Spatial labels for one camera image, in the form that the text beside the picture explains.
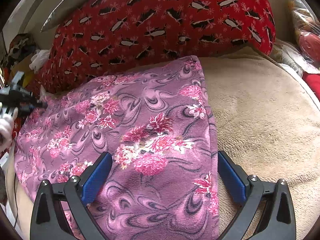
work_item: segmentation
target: red object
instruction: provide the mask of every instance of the red object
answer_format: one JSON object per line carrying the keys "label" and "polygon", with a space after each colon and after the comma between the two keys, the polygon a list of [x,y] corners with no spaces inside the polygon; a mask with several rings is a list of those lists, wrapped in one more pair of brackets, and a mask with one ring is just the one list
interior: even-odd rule
{"label": "red object", "polygon": [[320,62],[320,38],[308,32],[301,32],[299,46],[302,52],[316,63]]}
{"label": "red object", "polygon": [[274,39],[268,0],[88,0],[57,28],[50,59],[27,89],[71,90],[105,72],[245,42],[269,54]]}
{"label": "red object", "polygon": [[320,100],[320,74],[303,73],[302,79],[307,83],[316,97]]}

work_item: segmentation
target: blue gripper pad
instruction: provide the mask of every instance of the blue gripper pad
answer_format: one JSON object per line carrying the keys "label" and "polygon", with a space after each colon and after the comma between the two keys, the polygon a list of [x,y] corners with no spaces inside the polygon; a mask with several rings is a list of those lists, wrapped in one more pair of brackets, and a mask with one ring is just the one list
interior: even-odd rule
{"label": "blue gripper pad", "polygon": [[111,166],[112,166],[112,156],[110,153],[107,153],[105,157],[103,157],[103,159],[100,161],[98,166],[94,169],[94,171],[92,172],[90,177],[87,179],[85,184],[82,186],[81,200],[84,205],[87,205],[88,203],[91,203],[94,201],[101,186],[106,181],[109,175]]}
{"label": "blue gripper pad", "polygon": [[233,201],[244,203],[246,201],[245,186],[220,152],[218,152],[218,172]]}

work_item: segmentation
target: white plastic bag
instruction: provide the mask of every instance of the white plastic bag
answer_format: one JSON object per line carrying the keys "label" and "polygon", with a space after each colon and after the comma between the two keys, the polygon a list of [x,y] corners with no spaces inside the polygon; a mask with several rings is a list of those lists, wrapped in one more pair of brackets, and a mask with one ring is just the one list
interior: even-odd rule
{"label": "white plastic bag", "polygon": [[47,49],[37,49],[36,54],[31,58],[32,63],[29,65],[30,69],[37,73],[44,63],[48,60],[50,55],[50,50]]}

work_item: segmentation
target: metal screw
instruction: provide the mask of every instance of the metal screw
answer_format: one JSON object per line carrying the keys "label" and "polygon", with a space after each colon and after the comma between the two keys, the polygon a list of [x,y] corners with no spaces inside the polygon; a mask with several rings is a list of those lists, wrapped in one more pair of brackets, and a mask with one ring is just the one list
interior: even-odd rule
{"label": "metal screw", "polygon": [[249,179],[251,179],[252,181],[257,181],[258,180],[258,176],[257,175],[250,175]]}
{"label": "metal screw", "polygon": [[49,184],[49,181],[47,179],[45,179],[41,183],[43,186],[47,186]]}
{"label": "metal screw", "polygon": [[79,180],[79,177],[78,176],[72,176],[70,178],[70,180],[71,180],[71,182],[75,183],[75,182],[77,182]]}
{"label": "metal screw", "polygon": [[284,179],[279,179],[279,182],[280,182],[281,185],[287,184],[287,182]]}

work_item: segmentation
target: plastic packaging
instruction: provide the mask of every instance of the plastic packaging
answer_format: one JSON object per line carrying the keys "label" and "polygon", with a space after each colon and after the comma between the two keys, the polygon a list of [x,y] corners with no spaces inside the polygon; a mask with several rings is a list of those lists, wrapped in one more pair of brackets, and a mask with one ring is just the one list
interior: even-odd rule
{"label": "plastic packaging", "polygon": [[39,69],[42,68],[44,63],[48,60],[49,55],[50,55],[50,50],[37,49],[36,54],[31,58],[32,63],[29,65],[30,69],[32,69],[35,73],[37,73]]}
{"label": "plastic packaging", "polygon": [[314,67],[320,68],[320,22],[300,0],[289,0],[288,6],[295,39],[303,57]]}

